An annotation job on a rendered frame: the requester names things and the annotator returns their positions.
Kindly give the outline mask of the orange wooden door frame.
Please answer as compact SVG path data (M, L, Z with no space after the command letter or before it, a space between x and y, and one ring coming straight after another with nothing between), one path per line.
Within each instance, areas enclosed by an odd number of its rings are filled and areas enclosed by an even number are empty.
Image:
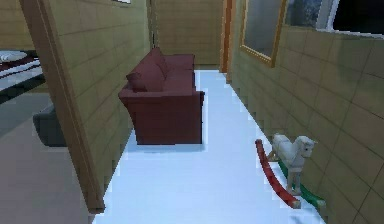
M235 0L223 0L222 32L219 71L225 75L226 83L232 81L230 74L232 56L232 20L236 12Z

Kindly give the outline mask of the bed with striped cover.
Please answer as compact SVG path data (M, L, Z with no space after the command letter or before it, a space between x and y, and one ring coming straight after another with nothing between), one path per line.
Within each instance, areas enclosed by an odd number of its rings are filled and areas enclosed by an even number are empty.
M27 57L9 63L0 63L0 105L44 84L45 78L35 50L0 49L22 51Z

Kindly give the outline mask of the gold framed picture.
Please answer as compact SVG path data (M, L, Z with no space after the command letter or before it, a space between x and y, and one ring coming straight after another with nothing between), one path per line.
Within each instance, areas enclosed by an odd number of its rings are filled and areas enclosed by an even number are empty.
M240 49L275 67L288 0L244 0Z

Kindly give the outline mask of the white framed window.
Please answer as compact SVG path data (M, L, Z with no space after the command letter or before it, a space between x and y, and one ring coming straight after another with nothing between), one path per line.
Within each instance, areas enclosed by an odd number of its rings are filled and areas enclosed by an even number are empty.
M384 40L384 0L288 0L285 23Z

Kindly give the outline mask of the white rocking horse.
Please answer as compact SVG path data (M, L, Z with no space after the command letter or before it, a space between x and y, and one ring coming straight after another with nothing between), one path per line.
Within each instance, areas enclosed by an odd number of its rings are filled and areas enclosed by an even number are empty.
M272 150L265 153L261 139L255 141L256 152L270 186L289 207L300 209L301 202L297 196L302 195L301 173L305 161L311 157L316 140L307 136L298 136L293 142L283 134L276 133L272 138ZM270 167L271 162L281 162L287 169L287 184L285 187L278 181Z

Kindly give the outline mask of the dark grey box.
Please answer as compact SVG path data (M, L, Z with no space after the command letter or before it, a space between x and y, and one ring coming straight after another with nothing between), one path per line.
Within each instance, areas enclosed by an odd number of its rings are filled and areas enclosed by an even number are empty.
M54 105L33 115L33 124L41 142L48 147L66 147Z

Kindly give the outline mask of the dark red sofa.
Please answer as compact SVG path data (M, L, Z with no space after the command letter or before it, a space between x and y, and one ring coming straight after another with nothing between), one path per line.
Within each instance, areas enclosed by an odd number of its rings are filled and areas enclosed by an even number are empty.
M200 144L204 93L196 89L192 54L155 47L126 76L118 97L140 145Z

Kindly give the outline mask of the white pillow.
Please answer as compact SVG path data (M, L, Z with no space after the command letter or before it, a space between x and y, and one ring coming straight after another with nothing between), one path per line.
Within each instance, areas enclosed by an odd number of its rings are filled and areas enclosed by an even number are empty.
M0 63L15 62L25 57L27 57L27 54L22 51L0 51Z

